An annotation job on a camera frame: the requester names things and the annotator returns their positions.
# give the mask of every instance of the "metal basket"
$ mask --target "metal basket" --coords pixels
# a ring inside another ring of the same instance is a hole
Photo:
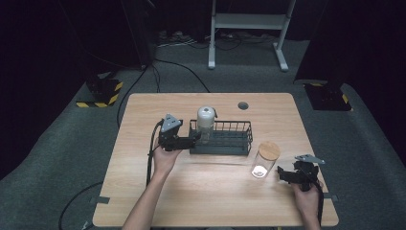
[[[189,136],[197,133],[197,121],[190,121]],[[191,154],[248,155],[253,142],[251,122],[214,121],[213,133],[207,143],[196,142]]]

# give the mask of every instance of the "jar lid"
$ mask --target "jar lid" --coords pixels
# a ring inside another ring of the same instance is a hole
[[[277,144],[267,141],[260,143],[259,154],[266,160],[277,160],[281,155],[281,150]]]

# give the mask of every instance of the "white bottle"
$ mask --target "white bottle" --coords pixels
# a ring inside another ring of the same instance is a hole
[[[207,144],[213,133],[215,110],[209,106],[200,107],[197,110],[197,131],[201,132],[200,141]]]

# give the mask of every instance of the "metal frame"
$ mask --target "metal frame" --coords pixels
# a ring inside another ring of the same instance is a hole
[[[215,69],[215,41],[216,28],[240,28],[240,29],[264,29],[281,30],[279,41],[273,44],[275,53],[282,71],[287,72],[288,66],[282,52],[282,45],[289,27],[290,18],[296,4],[296,0],[290,0],[286,14],[243,14],[243,13],[216,13],[216,0],[212,5],[212,27],[209,46],[209,69]]]

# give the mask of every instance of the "white cap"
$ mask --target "white cap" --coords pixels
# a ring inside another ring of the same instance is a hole
[[[197,110],[197,125],[211,127],[214,124],[215,111],[210,106],[203,106]]]

